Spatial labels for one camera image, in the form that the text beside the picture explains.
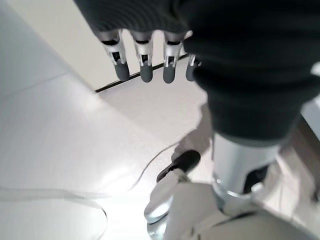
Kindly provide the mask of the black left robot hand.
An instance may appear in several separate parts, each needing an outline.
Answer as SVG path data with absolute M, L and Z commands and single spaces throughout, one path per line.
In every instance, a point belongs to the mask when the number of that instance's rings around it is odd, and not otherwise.
M 207 93 L 214 131 L 218 208 L 244 210 L 252 186 L 320 92 L 317 0 L 78 0 L 94 34 L 192 31 L 184 50 L 199 61 L 192 77 Z

